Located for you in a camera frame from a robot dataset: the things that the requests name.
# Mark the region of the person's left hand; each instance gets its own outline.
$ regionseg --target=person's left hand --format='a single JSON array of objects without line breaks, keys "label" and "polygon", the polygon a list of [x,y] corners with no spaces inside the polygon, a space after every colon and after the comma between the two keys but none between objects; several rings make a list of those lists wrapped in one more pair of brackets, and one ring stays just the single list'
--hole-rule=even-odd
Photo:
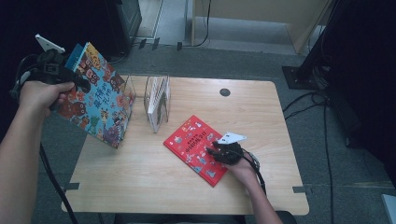
[{"label": "person's left hand", "polygon": [[43,113],[47,117],[50,115],[49,107],[54,103],[63,103],[67,97],[65,93],[74,86],[73,82],[49,85],[40,81],[27,81],[21,89],[20,108],[32,110],[37,115]]}]

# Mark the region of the hand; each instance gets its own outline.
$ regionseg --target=hand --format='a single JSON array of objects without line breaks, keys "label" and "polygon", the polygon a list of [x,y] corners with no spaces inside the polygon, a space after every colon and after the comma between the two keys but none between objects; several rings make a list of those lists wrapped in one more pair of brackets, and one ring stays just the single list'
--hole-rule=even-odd
[{"label": "hand", "polygon": [[[250,155],[245,152],[244,156],[248,158],[250,161]],[[256,172],[251,167],[250,163],[245,159],[241,158],[241,160],[235,165],[226,165],[226,167],[235,175],[235,177],[242,182],[246,187],[251,184],[259,184],[259,180],[257,179]]]},{"label": "hand", "polygon": [[49,107],[54,103],[63,103],[67,97],[65,93],[74,85],[73,82],[49,85],[40,81],[27,81],[21,89],[20,108],[47,117],[50,115]]}]

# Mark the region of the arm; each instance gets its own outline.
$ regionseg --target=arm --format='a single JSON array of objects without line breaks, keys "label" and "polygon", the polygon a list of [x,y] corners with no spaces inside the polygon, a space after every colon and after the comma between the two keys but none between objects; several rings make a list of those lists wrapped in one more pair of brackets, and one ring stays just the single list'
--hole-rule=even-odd
[{"label": "arm", "polygon": [[0,223],[30,223],[35,206],[41,129],[49,106],[74,83],[26,82],[20,107],[0,145]]},{"label": "arm", "polygon": [[[247,153],[245,153],[245,157],[251,159]],[[258,224],[282,223],[262,190],[256,173],[250,164],[244,159],[241,159],[236,165],[227,165],[227,168],[247,188],[256,222]]]}]

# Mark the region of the forearm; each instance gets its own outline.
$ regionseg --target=forearm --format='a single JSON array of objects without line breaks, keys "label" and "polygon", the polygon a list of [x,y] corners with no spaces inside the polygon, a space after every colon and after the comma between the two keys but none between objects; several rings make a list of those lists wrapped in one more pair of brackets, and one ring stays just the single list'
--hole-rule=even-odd
[{"label": "forearm", "polygon": [[257,179],[247,183],[246,187],[250,196],[256,223],[282,223]]},{"label": "forearm", "polygon": [[29,223],[44,115],[19,109],[0,145],[0,223]]}]

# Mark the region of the light wood tabletop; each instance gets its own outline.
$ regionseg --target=light wood tabletop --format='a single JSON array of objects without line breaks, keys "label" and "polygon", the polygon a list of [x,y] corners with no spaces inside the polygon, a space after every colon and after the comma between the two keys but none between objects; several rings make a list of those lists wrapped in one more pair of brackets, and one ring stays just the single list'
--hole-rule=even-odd
[{"label": "light wood tabletop", "polygon": [[[143,96],[147,77],[131,76],[137,98],[118,149],[88,135],[66,196],[75,212],[158,214],[253,214],[249,197],[227,172],[212,188],[163,145],[191,115],[239,142],[260,161],[269,201],[294,215],[309,211],[276,86],[269,81],[171,77],[169,121],[154,133]],[[220,95],[228,89],[227,97]]]}]

